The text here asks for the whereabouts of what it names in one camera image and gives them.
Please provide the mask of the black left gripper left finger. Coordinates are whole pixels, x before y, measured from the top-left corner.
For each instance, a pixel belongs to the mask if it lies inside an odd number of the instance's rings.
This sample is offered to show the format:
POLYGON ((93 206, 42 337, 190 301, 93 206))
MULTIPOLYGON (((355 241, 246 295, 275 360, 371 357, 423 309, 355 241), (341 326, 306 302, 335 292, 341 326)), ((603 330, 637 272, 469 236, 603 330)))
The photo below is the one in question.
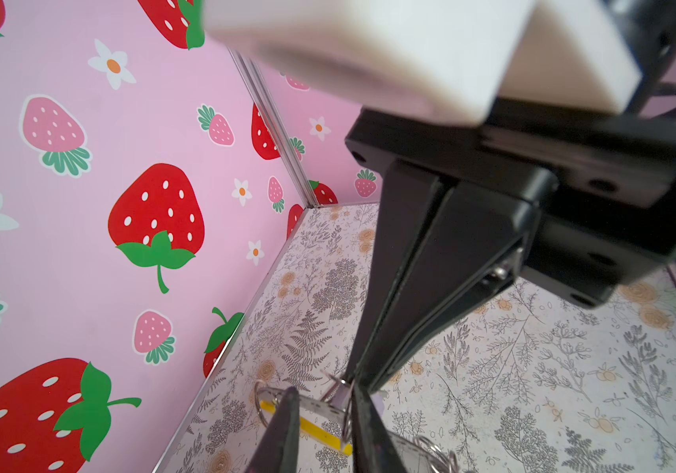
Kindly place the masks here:
POLYGON ((300 435, 300 394, 289 387, 277 394, 277 404, 272 419, 267 421, 265 433, 245 469, 251 473, 294 473, 298 469, 300 435))

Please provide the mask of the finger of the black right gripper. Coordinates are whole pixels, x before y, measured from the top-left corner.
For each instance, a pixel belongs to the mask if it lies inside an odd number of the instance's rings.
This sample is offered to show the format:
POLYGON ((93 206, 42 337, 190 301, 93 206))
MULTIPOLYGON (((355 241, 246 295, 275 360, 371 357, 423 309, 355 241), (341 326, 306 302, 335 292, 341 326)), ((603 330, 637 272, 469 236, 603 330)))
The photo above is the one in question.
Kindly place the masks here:
POLYGON ((434 173, 394 162, 385 174, 367 301, 359 322, 347 382, 377 382, 423 317, 409 301, 415 260, 448 187, 434 173))

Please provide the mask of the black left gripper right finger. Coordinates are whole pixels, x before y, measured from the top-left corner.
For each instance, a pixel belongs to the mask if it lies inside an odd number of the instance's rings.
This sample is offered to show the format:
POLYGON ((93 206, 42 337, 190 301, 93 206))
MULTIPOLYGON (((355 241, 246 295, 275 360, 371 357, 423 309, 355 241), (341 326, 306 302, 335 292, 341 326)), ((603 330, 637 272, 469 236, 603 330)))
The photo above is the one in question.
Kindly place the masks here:
POLYGON ((367 390, 355 385, 351 394, 354 471, 403 473, 402 460, 367 390))

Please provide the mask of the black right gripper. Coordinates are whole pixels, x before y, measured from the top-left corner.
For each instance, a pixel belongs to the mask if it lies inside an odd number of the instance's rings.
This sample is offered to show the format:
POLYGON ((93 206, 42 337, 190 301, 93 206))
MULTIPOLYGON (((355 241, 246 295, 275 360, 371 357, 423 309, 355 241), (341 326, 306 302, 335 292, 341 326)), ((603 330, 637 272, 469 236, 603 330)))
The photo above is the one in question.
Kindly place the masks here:
POLYGON ((363 110, 345 142, 448 187, 408 285, 423 317, 369 392, 517 277, 591 309, 676 259, 676 121, 500 100, 474 127, 363 110))

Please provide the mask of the metal keyring with yellow tag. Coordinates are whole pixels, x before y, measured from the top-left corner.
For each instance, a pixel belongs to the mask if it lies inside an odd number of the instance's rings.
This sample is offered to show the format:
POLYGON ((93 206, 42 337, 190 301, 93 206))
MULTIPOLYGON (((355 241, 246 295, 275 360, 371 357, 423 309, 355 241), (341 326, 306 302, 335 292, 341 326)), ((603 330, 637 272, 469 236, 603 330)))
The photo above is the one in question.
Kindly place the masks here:
MULTIPOLYGON (((313 399, 299 392, 300 431, 351 459, 353 459, 351 429, 353 387, 352 385, 346 387, 347 400, 343 405, 313 399)), ((267 421, 272 419, 278 400, 277 394, 285 390, 271 387, 263 380, 255 382, 253 393, 259 420, 259 414, 263 414, 267 421)), ((406 469, 405 472, 460 471, 458 459, 453 451, 445 451, 424 436, 416 436, 409 441, 395 433, 388 433, 406 469)))

